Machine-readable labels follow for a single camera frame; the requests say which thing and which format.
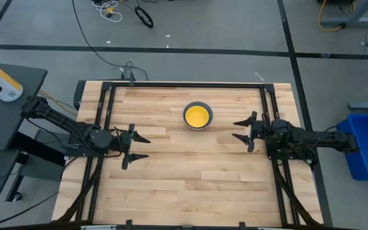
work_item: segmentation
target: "black clamp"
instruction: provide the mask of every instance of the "black clamp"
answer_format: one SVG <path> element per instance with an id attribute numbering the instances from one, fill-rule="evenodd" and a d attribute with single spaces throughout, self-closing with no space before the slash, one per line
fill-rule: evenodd
<path id="1" fill-rule="evenodd" d="M 126 220 L 126 230 L 132 230 L 133 220 Z"/>
<path id="2" fill-rule="evenodd" d="M 151 19 L 150 15 L 146 12 L 146 10 L 143 10 L 140 6 L 136 6 L 134 8 L 134 12 L 135 14 L 138 16 L 138 18 L 140 19 L 140 21 L 146 25 L 148 28 L 153 28 L 154 27 L 154 23 L 153 23 L 153 19 Z M 140 15 L 141 12 L 142 14 L 144 14 L 144 16 L 146 16 L 148 22 L 146 21 L 146 19 L 144 19 L 144 17 L 142 17 Z"/>
<path id="3" fill-rule="evenodd" d="M 182 226 L 181 230 L 192 230 L 192 226 Z"/>
<path id="4" fill-rule="evenodd" d="M 245 225 L 245 222 L 240 222 L 240 230 L 247 230 L 247 226 Z"/>

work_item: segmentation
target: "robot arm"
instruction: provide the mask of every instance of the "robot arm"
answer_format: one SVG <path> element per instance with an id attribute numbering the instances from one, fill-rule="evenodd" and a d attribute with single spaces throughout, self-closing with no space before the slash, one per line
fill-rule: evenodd
<path id="1" fill-rule="evenodd" d="M 109 150 L 124 152 L 122 169 L 127 169 L 128 164 L 134 160 L 148 157 L 147 155 L 130 152 L 132 141 L 150 143 L 149 140 L 134 131 L 134 124 L 130 124 L 128 130 L 117 128 L 114 130 L 102 130 L 100 126 L 77 122 L 55 111 L 48 105 L 47 99 L 40 96 L 28 98 L 28 101 L 22 106 L 21 116 L 26 119 L 45 119 L 69 132 L 70 135 L 76 137 L 76 142 L 65 144 L 63 147 L 80 150 L 76 152 L 81 157 L 89 155 L 107 157 Z"/>

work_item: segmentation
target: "gray floor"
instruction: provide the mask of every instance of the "gray floor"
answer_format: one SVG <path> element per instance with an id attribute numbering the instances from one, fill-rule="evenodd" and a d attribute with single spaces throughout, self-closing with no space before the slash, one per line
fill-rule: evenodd
<path id="1" fill-rule="evenodd" d="M 4 3 L 0 0 L 0 9 Z M 93 46 L 288 51 L 276 0 L 141 3 L 155 21 L 153 29 L 144 27 L 122 4 L 117 9 L 123 20 L 113 24 L 101 18 L 88 0 L 75 3 Z M 368 54 L 368 48 L 361 44 L 368 28 L 322 33 L 316 22 L 320 7 L 316 0 L 284 0 L 284 4 L 297 52 Z M 348 6 L 343 8 L 347 13 Z M 336 5 L 327 4 L 324 15 L 342 13 Z M 13 0 L 0 22 L 0 44 L 86 46 L 71 0 Z M 292 83 L 300 110 L 288 57 L 128 52 L 100 55 L 121 65 L 133 61 L 147 71 L 151 81 L 260 82 L 254 74 L 257 72 L 265 82 Z M 92 52 L 82 51 L 0 50 L 0 62 L 48 69 L 42 89 L 68 103 L 72 102 L 78 80 L 118 78 L 121 74 L 119 68 L 103 63 Z M 368 101 L 368 61 L 298 59 L 298 64 L 314 129 L 322 130 L 344 120 L 351 112 L 348 102 Z M 144 78 L 140 71 L 135 74 L 138 79 Z M 48 123 L 39 124 L 62 132 Z M 28 135 L 37 131 L 29 123 L 20 129 Z M 327 149 L 319 152 L 334 226 L 368 229 L 368 181 L 351 178 L 344 155 Z M 19 189 L 24 200 L 6 203 L 1 199 L 0 219 L 37 203 L 58 186 L 56 182 L 24 179 Z M 54 199 L 0 226 L 48 222 L 53 206 Z"/>

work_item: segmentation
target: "wooden table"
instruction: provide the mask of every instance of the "wooden table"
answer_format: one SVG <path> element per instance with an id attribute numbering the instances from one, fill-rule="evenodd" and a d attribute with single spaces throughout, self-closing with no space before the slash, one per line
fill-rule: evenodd
<path id="1" fill-rule="evenodd" d="M 94 123 L 101 85 L 86 82 L 77 121 Z M 300 126 L 291 85 L 274 86 L 280 117 Z M 213 122 L 203 131 L 193 131 L 183 121 L 183 109 L 193 101 L 213 110 Z M 249 128 L 233 122 L 252 111 L 260 117 L 262 110 L 255 89 L 118 87 L 110 127 L 127 129 L 135 123 L 151 144 L 135 142 L 132 152 L 149 157 L 133 162 L 126 171 L 121 169 L 122 158 L 104 160 L 94 223 L 125 224 L 132 219 L 134 225 L 281 226 L 264 142 L 256 141 L 254 152 L 247 153 L 247 147 L 231 136 L 249 133 Z M 301 160 L 289 162 L 296 196 L 322 222 L 310 167 Z M 63 173 L 52 219 L 62 216 L 80 192 L 85 164 L 86 159 L 79 158 Z"/>

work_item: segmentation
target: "white bottle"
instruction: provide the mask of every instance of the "white bottle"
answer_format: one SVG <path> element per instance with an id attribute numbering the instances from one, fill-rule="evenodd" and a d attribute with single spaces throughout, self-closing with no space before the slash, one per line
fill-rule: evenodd
<path id="1" fill-rule="evenodd" d="M 2 69 L 0 69 L 0 87 L 2 88 L 0 90 L 0 99 L 4 102 L 12 102 L 18 99 L 24 92 L 24 88 Z"/>

